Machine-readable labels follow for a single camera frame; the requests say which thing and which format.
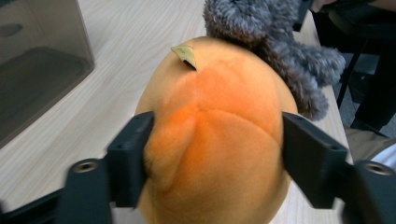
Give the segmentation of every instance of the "orange plush toy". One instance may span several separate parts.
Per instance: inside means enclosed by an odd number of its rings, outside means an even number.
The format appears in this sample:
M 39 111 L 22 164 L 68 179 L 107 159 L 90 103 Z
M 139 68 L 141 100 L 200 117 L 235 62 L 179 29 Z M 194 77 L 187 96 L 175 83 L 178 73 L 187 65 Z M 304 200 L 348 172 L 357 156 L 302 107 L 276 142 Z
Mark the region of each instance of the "orange plush toy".
M 177 50 L 182 60 L 166 56 L 136 109 L 155 115 L 139 208 L 148 223 L 269 222 L 290 182 L 281 115 L 297 113 L 289 88 L 231 43 L 200 37 Z

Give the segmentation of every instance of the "table surface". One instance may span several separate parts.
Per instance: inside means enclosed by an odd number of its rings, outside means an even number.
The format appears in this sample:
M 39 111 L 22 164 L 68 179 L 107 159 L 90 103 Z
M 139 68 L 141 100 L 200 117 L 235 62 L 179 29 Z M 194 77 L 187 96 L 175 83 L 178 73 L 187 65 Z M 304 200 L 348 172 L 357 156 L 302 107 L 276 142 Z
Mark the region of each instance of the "table surface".
M 205 35 L 204 1 L 80 0 L 96 66 L 77 87 L 0 150 L 0 199 L 9 211 L 64 184 L 68 167 L 102 158 L 134 115 L 149 78 L 170 48 Z M 318 45 L 310 13 L 295 38 Z M 316 122 L 347 146 L 332 88 L 331 108 Z M 138 211 L 116 209 L 118 223 L 144 223 Z M 315 210 L 292 184 L 273 223 L 339 223 L 339 211 Z

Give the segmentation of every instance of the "floor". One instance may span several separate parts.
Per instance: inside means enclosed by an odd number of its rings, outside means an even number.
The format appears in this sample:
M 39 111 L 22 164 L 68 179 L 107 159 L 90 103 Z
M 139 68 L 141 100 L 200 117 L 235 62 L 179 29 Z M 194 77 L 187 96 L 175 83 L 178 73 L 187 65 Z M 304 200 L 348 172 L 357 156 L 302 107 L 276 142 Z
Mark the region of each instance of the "floor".
M 352 57 L 351 54 L 344 54 L 346 58 L 346 62 L 350 61 Z M 375 72 L 376 63 L 378 61 L 378 57 L 374 55 L 361 55 L 355 71 L 363 72 L 365 74 L 373 74 Z M 341 83 L 337 83 L 333 85 L 335 97 L 338 97 L 338 92 L 341 89 Z M 346 91 L 346 95 L 344 101 L 340 108 L 341 119 L 345 126 L 349 127 L 355 118 L 355 112 L 358 109 L 360 104 L 354 103 L 352 101 L 352 96 L 350 94 L 349 89 Z M 396 138 L 396 116 L 393 116 L 393 119 L 388 123 L 387 126 L 383 127 L 380 132 L 389 138 Z

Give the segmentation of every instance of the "person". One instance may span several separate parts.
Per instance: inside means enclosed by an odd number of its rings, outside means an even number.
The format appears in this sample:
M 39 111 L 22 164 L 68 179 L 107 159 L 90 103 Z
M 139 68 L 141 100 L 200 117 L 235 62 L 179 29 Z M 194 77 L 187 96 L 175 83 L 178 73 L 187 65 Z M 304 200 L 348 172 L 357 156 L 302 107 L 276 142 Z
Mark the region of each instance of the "person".
M 312 10 L 318 12 L 324 5 L 333 2 L 335 1 L 315 0 Z M 396 1 L 378 0 L 373 3 L 373 7 L 382 8 L 396 18 Z M 327 14 L 313 14 L 322 45 L 339 48 L 341 51 L 356 49 L 357 41 L 342 34 Z M 396 171 L 396 138 L 378 135 L 378 131 L 392 119 L 396 111 L 396 41 L 372 41 L 370 44 L 365 50 L 379 54 L 379 62 L 351 128 L 345 127 L 346 136 L 354 161 L 376 161 Z

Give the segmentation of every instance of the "chair leg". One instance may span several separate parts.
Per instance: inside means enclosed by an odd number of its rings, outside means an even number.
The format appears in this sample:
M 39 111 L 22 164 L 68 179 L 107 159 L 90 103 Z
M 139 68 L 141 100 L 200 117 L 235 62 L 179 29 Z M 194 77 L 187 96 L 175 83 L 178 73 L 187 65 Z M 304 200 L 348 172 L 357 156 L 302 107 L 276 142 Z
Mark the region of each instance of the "chair leg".
M 358 59 L 361 56 L 361 53 L 363 52 L 364 48 L 366 47 L 367 42 L 368 42 L 368 39 L 365 39 L 361 48 L 353 54 L 352 60 L 350 61 L 349 66 L 347 67 L 347 69 L 345 70 L 345 72 L 343 74 L 343 84 L 341 86 L 341 90 L 340 90 L 340 93 L 338 94 L 338 98 L 337 98 L 338 108 L 340 108 L 341 103 L 343 103 L 344 96 L 347 91 L 347 84 L 349 83 L 349 80 L 352 77 L 353 68 L 355 67 L 356 63 L 358 62 Z

